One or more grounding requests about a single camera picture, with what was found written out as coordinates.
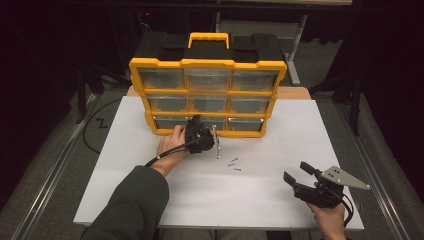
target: transparent drawer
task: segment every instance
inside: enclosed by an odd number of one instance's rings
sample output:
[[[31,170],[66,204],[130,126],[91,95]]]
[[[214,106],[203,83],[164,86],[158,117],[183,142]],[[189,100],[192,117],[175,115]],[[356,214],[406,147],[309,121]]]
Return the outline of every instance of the transparent drawer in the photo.
[[[190,91],[226,92],[230,72],[228,69],[189,68],[186,69],[187,86]]]
[[[231,90],[271,91],[278,71],[234,70]]]
[[[153,116],[158,129],[174,129],[176,125],[186,125],[187,117],[180,116]]]
[[[184,88],[184,73],[181,68],[139,68],[145,88]]]
[[[228,130],[232,131],[260,131],[262,118],[228,118]]]
[[[189,101],[191,111],[225,112],[227,110],[227,96],[191,95]]]
[[[201,121],[205,124],[205,127],[208,127],[210,130],[213,129],[212,125],[216,125],[216,130],[224,130],[225,128],[225,118],[224,117],[202,117]]]
[[[187,101],[185,95],[178,94],[148,94],[152,111],[187,111]]]
[[[231,113],[265,113],[269,97],[230,96]]]

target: yellow and black storage box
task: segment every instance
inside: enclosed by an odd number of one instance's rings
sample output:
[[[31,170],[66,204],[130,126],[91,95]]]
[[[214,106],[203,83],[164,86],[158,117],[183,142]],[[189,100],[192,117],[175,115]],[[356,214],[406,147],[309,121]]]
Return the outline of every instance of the yellow and black storage box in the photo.
[[[223,137],[262,137],[287,66],[272,34],[146,32],[130,62],[153,133],[196,114]]]

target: sleeve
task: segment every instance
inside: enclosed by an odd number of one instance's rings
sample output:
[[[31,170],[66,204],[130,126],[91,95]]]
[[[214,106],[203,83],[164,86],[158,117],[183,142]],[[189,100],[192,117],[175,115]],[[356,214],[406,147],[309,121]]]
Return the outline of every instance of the sleeve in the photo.
[[[137,166],[116,187],[81,239],[152,239],[169,200],[166,179]]]

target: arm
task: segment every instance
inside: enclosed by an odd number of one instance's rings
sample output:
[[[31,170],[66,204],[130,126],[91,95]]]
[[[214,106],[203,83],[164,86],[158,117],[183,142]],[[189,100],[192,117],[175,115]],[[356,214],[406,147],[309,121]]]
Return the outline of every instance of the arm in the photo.
[[[184,127],[160,140],[158,154],[184,143]],[[151,239],[168,203],[165,176],[185,156],[170,154],[151,168],[136,166],[116,187],[108,204],[81,239]]]
[[[311,211],[315,214],[315,219],[318,223],[325,240],[346,240],[344,234],[344,211],[342,204],[335,208],[319,208],[311,203],[306,203]]]

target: hand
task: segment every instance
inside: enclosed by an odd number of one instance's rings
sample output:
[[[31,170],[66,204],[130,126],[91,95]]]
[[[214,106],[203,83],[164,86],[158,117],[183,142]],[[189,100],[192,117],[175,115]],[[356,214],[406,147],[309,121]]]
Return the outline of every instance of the hand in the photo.
[[[344,235],[344,211],[342,204],[335,208],[320,208],[311,203],[306,203],[315,214],[315,220],[318,223],[325,240],[346,240]]]
[[[178,147],[185,143],[185,126],[177,125],[171,135],[163,137],[157,149],[157,155],[166,152],[174,147]],[[176,150],[178,152],[172,153],[166,157],[157,160],[152,164],[151,168],[160,172],[164,177],[167,176],[171,170],[177,166],[185,157],[187,151],[185,148]]]

